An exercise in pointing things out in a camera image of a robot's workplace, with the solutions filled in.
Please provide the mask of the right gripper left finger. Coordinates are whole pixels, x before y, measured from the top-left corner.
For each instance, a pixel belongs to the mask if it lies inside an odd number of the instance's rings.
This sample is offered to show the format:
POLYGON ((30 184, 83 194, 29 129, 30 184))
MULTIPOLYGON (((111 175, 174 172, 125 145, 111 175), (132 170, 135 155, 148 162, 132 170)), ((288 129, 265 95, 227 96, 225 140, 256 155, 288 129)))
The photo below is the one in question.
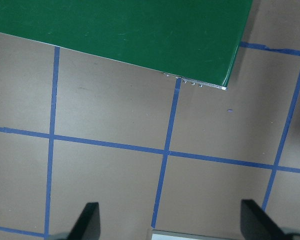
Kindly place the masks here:
POLYGON ((88 202, 66 239, 99 240, 100 236, 101 220, 99 203, 88 202))

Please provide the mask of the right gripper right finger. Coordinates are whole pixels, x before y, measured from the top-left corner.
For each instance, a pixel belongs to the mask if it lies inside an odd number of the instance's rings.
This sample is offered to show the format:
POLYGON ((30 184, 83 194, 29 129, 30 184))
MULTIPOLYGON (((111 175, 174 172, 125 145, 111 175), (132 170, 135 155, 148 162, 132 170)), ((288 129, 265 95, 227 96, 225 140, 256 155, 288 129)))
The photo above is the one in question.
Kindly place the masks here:
POLYGON ((240 203, 240 231, 245 240, 284 240, 278 225, 252 199, 240 203))

